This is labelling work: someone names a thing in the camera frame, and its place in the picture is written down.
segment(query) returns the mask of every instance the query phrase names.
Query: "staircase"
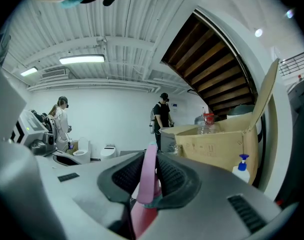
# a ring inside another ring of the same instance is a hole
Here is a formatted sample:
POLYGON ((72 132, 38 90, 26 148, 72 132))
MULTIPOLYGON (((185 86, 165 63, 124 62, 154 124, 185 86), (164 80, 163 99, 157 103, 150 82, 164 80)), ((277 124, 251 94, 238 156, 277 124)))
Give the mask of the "staircase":
POLYGON ((162 59, 223 118, 231 108, 254 104, 256 97, 250 74, 228 42, 208 19, 192 14, 162 59))

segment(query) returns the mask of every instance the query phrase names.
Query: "spray bottle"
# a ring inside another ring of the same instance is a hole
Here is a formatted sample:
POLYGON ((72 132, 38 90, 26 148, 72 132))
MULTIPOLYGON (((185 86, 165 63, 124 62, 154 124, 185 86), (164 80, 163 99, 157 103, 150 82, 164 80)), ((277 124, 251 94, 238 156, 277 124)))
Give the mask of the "spray bottle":
POLYGON ((238 164, 238 166, 233 167, 232 173, 238 176, 241 180, 245 181, 246 183, 250 180, 250 173, 247 170, 246 159, 249 157, 248 154, 240 154, 242 158, 242 162, 238 164))

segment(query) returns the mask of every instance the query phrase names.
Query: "toilet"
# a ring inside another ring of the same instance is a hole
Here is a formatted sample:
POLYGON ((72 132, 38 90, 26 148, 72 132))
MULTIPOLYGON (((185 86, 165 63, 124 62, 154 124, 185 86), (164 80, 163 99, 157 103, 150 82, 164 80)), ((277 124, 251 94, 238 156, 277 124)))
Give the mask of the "toilet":
POLYGON ((101 150, 100 155, 101 155, 101 160, 115 158, 117 156, 116 145, 106 144, 105 147, 101 150))
POLYGON ((82 161, 82 164, 90 163, 91 160, 91 150, 90 142, 82 137, 77 142, 78 150, 73 153, 73 156, 78 157, 82 161))

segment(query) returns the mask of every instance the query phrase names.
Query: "open box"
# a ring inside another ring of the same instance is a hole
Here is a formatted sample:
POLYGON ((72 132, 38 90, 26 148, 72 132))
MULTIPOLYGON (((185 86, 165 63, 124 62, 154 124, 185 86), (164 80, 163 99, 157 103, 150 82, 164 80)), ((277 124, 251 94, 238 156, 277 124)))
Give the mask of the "open box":
POLYGON ((241 162, 240 154, 248 154, 247 170, 252 184, 258 169, 258 134, 256 123, 272 95, 278 72, 279 59, 270 66, 262 82, 253 112, 215 122, 218 133, 197 135, 198 125, 183 125, 163 130, 174 134, 182 155, 188 159, 217 166, 232 172, 241 162))

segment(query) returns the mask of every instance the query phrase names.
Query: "woman in white shirt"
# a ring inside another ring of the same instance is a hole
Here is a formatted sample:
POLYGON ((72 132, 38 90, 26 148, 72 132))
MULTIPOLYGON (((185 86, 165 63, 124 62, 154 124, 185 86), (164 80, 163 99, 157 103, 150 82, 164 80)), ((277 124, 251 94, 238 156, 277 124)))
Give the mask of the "woman in white shirt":
POLYGON ((68 114, 65 111, 68 108, 68 99, 65 96, 58 98, 57 104, 54 105, 49 113, 49 118, 54 120, 55 130, 52 129, 57 149, 66 152, 69 147, 70 138, 67 135, 71 131, 71 127, 68 124, 68 114))

